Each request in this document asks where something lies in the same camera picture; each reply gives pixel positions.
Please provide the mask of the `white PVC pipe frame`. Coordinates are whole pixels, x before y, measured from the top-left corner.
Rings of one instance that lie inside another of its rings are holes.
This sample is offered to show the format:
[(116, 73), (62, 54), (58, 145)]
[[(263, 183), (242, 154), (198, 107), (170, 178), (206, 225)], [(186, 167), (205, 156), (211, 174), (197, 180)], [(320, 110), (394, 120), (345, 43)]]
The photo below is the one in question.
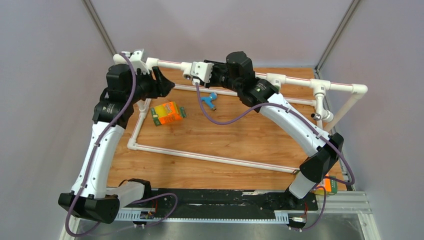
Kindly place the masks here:
[[(180, 70), (183, 73), (184, 78), (192, 81), (190, 70), (193, 62), (172, 62), (148, 57), (145, 63), (149, 70), (151, 70), (152, 67), (164, 67), (169, 69)], [(334, 83), (321, 79), (288, 77), (284, 74), (277, 73), (255, 74), (257, 77), (260, 78), (270, 78), (271, 80), (275, 80), (279, 91), (283, 95), (285, 100), (289, 104), (291, 104), (300, 114), (302, 114), (309, 121), (311, 121), (314, 125), (318, 126), (320, 129), (328, 132), (329, 134), (330, 130), (335, 126), (335, 124), (338, 123), (339, 120), (351, 109), (351, 107), (368, 91), (368, 87), (364, 84)], [(176, 89), (194, 91), (200, 94), (202, 92), (212, 93), (216, 90), (216, 86), (206, 88), (202, 86), (201, 83), (192, 83), (192, 86), (178, 84), (176, 85)], [(237, 96), (236, 92), (223, 87), (219, 87), (218, 92), (227, 96)], [(321, 120), (316, 121), (311, 117), (311, 114), (315, 112), (315, 95), (318, 93), (325, 95), (323, 100), (323, 106), (326, 110), (332, 112), (334, 115), (334, 119), (330, 122), (323, 122)], [(271, 170), (284, 173), (296, 174), (300, 172), (300, 168), (259, 163), (241, 159), (220, 157), (214, 155), (138, 144), (137, 137), (139, 135), (143, 121), (147, 115), (147, 108), (150, 105), (150, 101), (146, 100), (144, 102), (140, 102), (138, 105), (140, 114), (133, 130), (133, 133), (131, 135), (131, 138), (128, 140), (127, 143), (127, 147), (130, 150), (159, 153), (177, 157), (185, 157), (197, 160)]]

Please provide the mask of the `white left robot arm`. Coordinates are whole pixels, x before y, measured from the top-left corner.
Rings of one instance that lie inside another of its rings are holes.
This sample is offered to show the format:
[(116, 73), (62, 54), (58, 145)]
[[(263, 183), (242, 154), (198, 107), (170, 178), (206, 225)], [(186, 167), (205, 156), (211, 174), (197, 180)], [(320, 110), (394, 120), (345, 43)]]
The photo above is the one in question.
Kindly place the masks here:
[(110, 224), (119, 210), (132, 202), (144, 208), (153, 201), (149, 181), (131, 179), (107, 190), (107, 179), (118, 143), (134, 113), (134, 104), (166, 97), (175, 83), (157, 66), (148, 73), (137, 69), (132, 75), (126, 63), (109, 67), (106, 82), (94, 107), (91, 140), (83, 166), (70, 192), (59, 195), (58, 204), (69, 211), (75, 202), (70, 210), (72, 216)]

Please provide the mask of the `orange box near right arm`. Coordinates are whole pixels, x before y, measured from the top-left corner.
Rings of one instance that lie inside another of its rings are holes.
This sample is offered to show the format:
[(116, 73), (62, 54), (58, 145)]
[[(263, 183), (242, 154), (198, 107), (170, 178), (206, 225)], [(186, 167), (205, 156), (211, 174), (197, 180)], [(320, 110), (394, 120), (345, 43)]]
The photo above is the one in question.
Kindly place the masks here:
[(338, 193), (338, 182), (330, 179), (330, 175), (327, 174), (313, 192), (320, 196), (323, 196), (324, 192), (326, 192), (327, 196), (335, 195)]

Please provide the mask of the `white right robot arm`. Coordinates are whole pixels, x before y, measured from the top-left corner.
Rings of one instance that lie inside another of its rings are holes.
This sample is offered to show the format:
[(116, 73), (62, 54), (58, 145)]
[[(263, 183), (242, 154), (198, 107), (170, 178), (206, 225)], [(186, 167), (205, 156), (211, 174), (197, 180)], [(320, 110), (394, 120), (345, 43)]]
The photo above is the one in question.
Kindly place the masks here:
[(228, 54), (225, 62), (204, 60), (201, 65), (206, 68), (199, 77), (202, 86), (235, 92), (250, 111), (277, 124), (304, 150), (308, 157), (285, 195), (286, 205), (299, 209), (305, 196), (343, 159), (344, 138), (339, 133), (329, 134), (299, 113), (280, 93), (276, 80), (256, 75), (252, 60), (243, 51)]

